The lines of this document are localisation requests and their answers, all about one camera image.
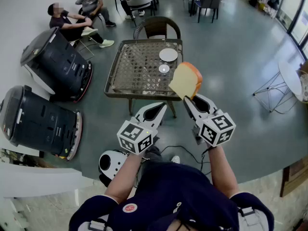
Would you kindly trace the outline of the dark wheeled service robot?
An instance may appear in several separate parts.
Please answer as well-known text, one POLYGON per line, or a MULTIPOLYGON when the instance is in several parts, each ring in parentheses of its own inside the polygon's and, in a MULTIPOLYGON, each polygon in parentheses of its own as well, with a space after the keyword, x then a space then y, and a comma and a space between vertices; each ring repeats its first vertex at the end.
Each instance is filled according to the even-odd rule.
POLYGON ((82 134, 82 115, 38 96, 31 87, 10 88, 0 103, 0 129, 14 146, 71 160, 82 134))
POLYGON ((91 62, 81 56, 57 27, 35 37, 23 50, 20 64, 53 101, 80 101, 93 74, 91 62))

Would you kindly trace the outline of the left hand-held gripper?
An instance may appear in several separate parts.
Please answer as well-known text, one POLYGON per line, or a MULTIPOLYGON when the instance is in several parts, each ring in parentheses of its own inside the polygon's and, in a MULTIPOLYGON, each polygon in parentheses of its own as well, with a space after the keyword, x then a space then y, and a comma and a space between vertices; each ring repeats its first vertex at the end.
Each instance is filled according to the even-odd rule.
POLYGON ((120 146, 130 153, 139 155, 154 145, 158 137, 158 127, 167 110, 164 102, 152 103, 141 108, 130 121, 125 121, 117 138, 120 146))

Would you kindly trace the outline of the wooden cabinet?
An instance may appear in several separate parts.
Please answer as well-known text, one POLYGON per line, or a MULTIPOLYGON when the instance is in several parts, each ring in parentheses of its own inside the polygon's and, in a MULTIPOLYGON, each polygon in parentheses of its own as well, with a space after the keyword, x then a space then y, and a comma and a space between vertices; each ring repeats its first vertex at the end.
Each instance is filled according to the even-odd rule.
POLYGON ((308 155, 285 167, 280 197, 285 197, 308 179, 308 155))

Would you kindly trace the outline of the grey dining chair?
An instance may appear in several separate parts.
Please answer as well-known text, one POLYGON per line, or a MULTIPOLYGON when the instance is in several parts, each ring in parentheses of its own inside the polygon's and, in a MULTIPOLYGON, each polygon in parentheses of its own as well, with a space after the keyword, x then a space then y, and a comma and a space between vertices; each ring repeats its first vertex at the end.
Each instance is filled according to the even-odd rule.
POLYGON ((216 19, 218 19, 220 1, 221 0, 195 0, 194 4, 199 8, 198 23, 200 22, 201 9, 206 9, 206 10, 212 9, 213 10, 212 22, 214 21, 215 16, 216 16, 216 19))
POLYGON ((138 11, 139 17, 145 16, 145 9, 150 9, 150 14, 155 14, 154 0, 122 0, 121 6, 126 13, 126 19, 131 19, 135 22, 134 11, 138 11))

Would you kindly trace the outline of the sliced bread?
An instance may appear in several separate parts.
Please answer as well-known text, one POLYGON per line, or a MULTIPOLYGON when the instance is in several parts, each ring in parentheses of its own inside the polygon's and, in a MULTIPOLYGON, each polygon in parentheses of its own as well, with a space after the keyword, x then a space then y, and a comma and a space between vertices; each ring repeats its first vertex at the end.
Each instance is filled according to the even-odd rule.
POLYGON ((168 85, 182 100, 187 96, 192 99, 199 91, 203 77, 191 63, 183 62, 175 69, 173 79, 168 85))

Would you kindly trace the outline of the white round plate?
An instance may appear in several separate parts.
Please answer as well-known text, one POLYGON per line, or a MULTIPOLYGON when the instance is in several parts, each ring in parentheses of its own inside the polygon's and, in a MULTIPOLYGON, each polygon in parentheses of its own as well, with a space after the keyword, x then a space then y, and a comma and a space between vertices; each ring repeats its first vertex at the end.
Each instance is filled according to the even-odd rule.
POLYGON ((178 58, 178 52, 171 48, 166 48, 160 51, 159 57, 164 62, 172 62, 178 58))

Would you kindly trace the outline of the person's right forearm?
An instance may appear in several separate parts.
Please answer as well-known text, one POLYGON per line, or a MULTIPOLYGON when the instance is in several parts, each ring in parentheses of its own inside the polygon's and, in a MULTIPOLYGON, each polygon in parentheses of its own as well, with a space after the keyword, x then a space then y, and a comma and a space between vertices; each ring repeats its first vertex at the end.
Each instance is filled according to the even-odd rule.
POLYGON ((228 198, 231 198, 239 192, 239 187, 222 146, 212 148, 208 154, 213 185, 228 198))

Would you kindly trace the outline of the glass door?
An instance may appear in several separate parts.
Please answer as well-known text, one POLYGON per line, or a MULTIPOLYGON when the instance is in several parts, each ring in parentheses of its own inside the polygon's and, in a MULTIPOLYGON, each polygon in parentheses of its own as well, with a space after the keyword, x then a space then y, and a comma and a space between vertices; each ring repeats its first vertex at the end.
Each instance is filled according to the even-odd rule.
POLYGON ((308 0, 281 0, 276 18, 308 59, 308 0))

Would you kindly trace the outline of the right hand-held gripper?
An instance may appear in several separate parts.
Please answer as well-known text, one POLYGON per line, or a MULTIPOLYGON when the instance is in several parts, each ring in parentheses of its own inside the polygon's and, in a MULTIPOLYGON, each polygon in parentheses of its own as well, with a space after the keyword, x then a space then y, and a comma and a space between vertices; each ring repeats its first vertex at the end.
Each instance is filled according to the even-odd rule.
POLYGON ((185 96, 184 106, 191 119, 199 128, 198 136, 212 147, 229 141, 235 131, 236 124, 228 113, 217 109, 214 102, 204 95, 196 94, 193 99, 185 96))

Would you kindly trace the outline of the person's left forearm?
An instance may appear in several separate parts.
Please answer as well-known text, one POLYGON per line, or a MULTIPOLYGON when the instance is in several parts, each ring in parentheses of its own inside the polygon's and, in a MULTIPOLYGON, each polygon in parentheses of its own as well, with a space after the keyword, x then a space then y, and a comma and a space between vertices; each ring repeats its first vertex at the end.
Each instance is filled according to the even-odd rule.
POLYGON ((114 199, 118 204, 127 200, 133 188, 136 174, 144 154, 145 152, 140 155, 130 154, 127 157, 123 166, 107 187, 105 195, 114 199))

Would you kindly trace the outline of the white round floor device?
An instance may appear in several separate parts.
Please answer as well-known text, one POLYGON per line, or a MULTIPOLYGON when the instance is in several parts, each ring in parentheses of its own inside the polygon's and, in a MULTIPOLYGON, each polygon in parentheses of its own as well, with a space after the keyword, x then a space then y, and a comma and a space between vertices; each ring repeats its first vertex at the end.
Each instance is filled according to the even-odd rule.
POLYGON ((105 151, 99 159, 100 181, 107 185, 123 166, 128 153, 119 150, 105 151))

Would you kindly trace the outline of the dark wicker chair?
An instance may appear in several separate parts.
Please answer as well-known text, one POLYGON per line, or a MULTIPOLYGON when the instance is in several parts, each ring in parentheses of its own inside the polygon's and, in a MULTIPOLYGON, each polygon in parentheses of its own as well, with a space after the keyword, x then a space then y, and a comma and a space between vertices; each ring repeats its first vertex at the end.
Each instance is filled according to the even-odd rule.
POLYGON ((143 29, 145 30, 147 38, 153 36, 165 36, 165 38, 167 38, 167 26, 174 29, 177 39, 181 39, 179 26, 172 19, 164 16, 151 16, 141 21, 134 30, 133 39, 138 39, 143 29))

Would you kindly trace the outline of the person's grey trousers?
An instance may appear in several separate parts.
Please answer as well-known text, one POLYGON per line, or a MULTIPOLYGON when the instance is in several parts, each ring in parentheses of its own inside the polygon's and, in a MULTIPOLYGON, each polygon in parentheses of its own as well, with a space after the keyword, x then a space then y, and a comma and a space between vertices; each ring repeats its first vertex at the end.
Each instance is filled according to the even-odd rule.
POLYGON ((147 149, 143 156, 147 162, 163 162, 163 158, 159 149, 152 145, 147 149))

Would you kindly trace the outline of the white round side table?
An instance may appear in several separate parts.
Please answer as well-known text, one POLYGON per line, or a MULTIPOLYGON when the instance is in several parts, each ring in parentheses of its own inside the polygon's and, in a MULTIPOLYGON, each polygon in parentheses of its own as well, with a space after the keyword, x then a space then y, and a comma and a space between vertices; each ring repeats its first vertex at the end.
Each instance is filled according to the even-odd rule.
POLYGON ((278 62, 278 72, 257 89, 253 97, 269 113, 288 113, 302 97, 299 71, 288 62, 278 62))

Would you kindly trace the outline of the person's navy shirt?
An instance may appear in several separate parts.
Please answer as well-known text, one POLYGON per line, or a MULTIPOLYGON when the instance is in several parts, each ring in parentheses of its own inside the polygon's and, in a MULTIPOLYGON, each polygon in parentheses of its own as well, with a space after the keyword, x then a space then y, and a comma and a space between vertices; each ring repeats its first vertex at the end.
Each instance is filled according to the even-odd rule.
POLYGON ((160 163, 141 177, 135 195, 123 203, 97 195, 86 200, 69 222, 69 231, 273 231, 274 217, 254 195, 227 197, 199 170, 160 163))

